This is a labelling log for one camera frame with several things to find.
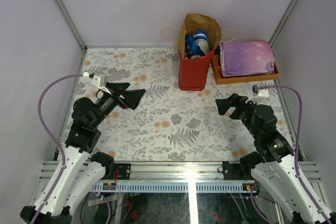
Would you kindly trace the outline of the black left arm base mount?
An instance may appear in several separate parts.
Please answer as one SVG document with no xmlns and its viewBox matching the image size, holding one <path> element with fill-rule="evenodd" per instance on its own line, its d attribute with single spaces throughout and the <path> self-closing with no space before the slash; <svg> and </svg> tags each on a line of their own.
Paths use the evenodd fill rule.
<svg viewBox="0 0 336 224">
<path fill-rule="evenodd" d="M 131 175 L 130 163 L 117 163 L 114 164 L 113 170 L 108 171 L 107 175 L 103 178 L 105 180 L 129 180 Z"/>
</svg>

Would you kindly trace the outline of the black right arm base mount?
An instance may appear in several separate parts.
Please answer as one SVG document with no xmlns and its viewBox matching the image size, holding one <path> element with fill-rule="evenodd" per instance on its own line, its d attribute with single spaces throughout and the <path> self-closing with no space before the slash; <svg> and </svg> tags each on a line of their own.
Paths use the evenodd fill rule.
<svg viewBox="0 0 336 224">
<path fill-rule="evenodd" d="M 222 162 L 225 180 L 252 180 L 250 168 L 242 162 Z"/>
</svg>

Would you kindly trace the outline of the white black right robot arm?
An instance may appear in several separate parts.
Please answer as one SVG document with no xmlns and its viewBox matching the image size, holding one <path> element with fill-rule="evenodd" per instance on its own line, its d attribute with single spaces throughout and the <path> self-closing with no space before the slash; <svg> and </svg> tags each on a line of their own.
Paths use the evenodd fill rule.
<svg viewBox="0 0 336 224">
<path fill-rule="evenodd" d="M 313 190 L 291 145 L 278 132 L 272 107 L 236 93 L 215 102 L 219 115 L 233 108 L 230 118 L 240 120 L 254 138 L 256 150 L 240 158 L 240 175 L 259 182 L 291 223 L 335 223 L 335 212 Z"/>
</svg>

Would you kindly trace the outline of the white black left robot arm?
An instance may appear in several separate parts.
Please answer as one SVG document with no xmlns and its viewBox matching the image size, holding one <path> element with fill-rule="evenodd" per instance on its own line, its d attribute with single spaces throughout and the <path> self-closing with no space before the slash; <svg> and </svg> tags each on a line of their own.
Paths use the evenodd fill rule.
<svg viewBox="0 0 336 224">
<path fill-rule="evenodd" d="M 86 194 L 101 179 L 114 175 L 114 158 L 93 153 L 101 132 L 99 125 L 119 106 L 135 110 L 145 89 L 128 90 L 129 83 L 107 83 L 102 96 L 93 102 L 83 97 L 73 104 L 73 123 L 60 150 L 62 159 L 42 194 L 25 206 L 20 217 L 26 223 L 71 223 Z"/>
</svg>

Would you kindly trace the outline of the red brown paper bag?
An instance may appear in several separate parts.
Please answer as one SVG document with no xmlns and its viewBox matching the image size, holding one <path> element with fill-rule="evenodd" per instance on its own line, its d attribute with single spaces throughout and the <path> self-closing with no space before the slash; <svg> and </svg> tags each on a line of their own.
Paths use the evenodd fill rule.
<svg viewBox="0 0 336 224">
<path fill-rule="evenodd" d="M 209 53 L 206 56 L 187 59 L 185 56 L 185 35 L 197 30 L 207 33 Z M 219 23 L 212 17 L 188 13 L 179 29 L 178 39 L 175 41 L 180 59 L 179 88 L 188 91 L 202 91 L 206 85 L 207 73 L 215 49 L 222 42 L 222 30 Z"/>
</svg>

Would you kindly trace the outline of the blue Doritos chip bag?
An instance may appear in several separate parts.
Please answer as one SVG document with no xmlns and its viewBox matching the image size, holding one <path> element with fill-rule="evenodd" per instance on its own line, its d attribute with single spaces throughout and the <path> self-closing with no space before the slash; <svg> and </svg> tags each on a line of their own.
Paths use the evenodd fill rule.
<svg viewBox="0 0 336 224">
<path fill-rule="evenodd" d="M 197 30 L 192 34 L 185 35 L 185 56 L 187 59 L 203 57 L 208 53 L 208 37 L 204 30 Z"/>
</svg>

